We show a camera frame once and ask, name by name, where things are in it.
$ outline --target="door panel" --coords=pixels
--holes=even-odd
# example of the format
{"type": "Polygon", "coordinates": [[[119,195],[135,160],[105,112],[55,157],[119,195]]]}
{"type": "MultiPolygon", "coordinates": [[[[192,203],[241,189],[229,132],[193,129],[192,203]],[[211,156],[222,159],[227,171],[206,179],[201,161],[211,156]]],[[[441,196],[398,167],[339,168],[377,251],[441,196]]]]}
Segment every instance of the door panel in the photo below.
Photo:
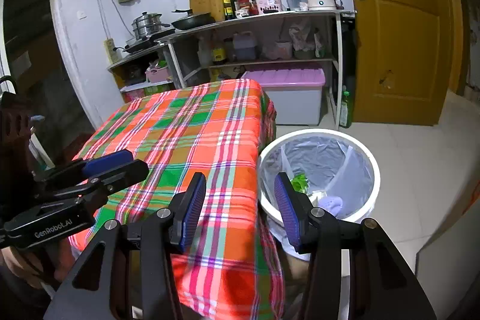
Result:
{"type": "Polygon", "coordinates": [[[436,124],[450,71],[450,0],[354,2],[354,120],[436,124]]]}

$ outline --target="pan handle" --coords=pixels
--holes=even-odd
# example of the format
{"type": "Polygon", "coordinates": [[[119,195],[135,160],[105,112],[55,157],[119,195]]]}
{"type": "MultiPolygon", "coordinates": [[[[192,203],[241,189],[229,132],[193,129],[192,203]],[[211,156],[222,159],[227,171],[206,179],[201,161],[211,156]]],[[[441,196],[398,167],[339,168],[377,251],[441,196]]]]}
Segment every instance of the pan handle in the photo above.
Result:
{"type": "Polygon", "coordinates": [[[193,11],[191,9],[188,10],[174,10],[172,13],[188,13],[188,15],[193,14],[193,11]]]}

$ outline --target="red plaid tablecloth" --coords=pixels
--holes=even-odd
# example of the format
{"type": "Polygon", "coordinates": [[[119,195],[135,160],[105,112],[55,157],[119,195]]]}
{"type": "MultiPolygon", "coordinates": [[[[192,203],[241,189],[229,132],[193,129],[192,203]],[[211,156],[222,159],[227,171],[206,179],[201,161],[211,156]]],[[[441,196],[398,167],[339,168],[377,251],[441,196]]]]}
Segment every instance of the red plaid tablecloth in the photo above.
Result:
{"type": "Polygon", "coordinates": [[[109,197],[96,224],[70,238],[83,250],[102,224],[140,220],[185,191],[196,171],[207,193],[188,254],[173,255],[181,303],[212,319],[277,319],[284,287],[277,250],[258,215],[256,162],[273,140],[275,110],[249,79],[168,91],[123,105],[80,157],[126,148],[148,178],[109,197]]]}

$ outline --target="tiled floor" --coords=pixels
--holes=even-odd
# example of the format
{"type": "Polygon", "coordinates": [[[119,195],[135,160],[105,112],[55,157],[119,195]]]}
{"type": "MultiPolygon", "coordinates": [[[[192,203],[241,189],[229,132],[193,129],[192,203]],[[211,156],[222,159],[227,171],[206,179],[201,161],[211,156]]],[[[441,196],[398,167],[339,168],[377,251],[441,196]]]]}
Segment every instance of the tiled floor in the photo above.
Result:
{"type": "MultiPolygon", "coordinates": [[[[332,115],[324,115],[317,127],[333,129],[332,115]]],[[[278,126],[277,136],[304,128],[308,127],[278,126]]],[[[416,253],[479,166],[480,111],[449,92],[434,127],[353,123],[339,130],[375,156],[381,185],[371,216],[414,269],[416,253]]]]}

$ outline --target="pink container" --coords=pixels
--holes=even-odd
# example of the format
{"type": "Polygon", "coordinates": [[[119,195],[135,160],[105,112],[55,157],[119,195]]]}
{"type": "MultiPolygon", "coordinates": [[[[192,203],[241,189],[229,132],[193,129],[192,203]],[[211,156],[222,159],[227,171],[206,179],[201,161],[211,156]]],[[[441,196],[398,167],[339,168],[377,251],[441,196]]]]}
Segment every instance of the pink container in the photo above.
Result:
{"type": "Polygon", "coordinates": [[[266,14],[265,10],[283,11],[282,0],[257,0],[259,14],[266,14]]]}
{"type": "Polygon", "coordinates": [[[163,82],[167,80],[170,76],[168,67],[154,68],[145,73],[147,75],[148,81],[152,83],[163,82]]]}
{"type": "Polygon", "coordinates": [[[278,125],[318,125],[325,74],[322,69],[247,71],[272,100],[278,125]]]}

